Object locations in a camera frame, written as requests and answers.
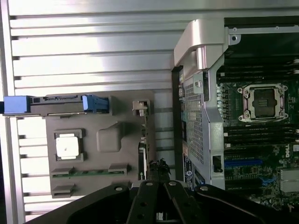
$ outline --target blue pcie slot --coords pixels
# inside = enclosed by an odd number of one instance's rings
[[[262,165],[262,160],[226,160],[224,161],[224,167],[238,167],[238,166],[253,166]]]

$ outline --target blue plastic clip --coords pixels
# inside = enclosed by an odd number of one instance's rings
[[[96,113],[103,110],[109,112],[108,98],[100,98],[95,95],[85,95],[82,97],[82,100],[85,112],[92,111],[93,113]]]
[[[4,114],[30,112],[29,96],[4,97]]]

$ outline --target silver cpu chip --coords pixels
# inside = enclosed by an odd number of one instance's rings
[[[62,160],[73,160],[79,155],[78,138],[74,134],[61,134],[56,138],[57,156]]]
[[[273,119],[286,119],[285,91],[282,84],[253,84],[238,88],[243,96],[242,122],[266,122]]]

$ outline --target sticker label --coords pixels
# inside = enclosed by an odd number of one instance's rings
[[[192,172],[192,162],[188,157],[183,154],[184,162],[184,181],[187,183],[188,187],[193,189],[193,172]]]

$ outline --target server motherboard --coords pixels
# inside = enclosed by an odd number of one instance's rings
[[[225,188],[276,210],[299,206],[296,59],[225,63],[217,72]]]

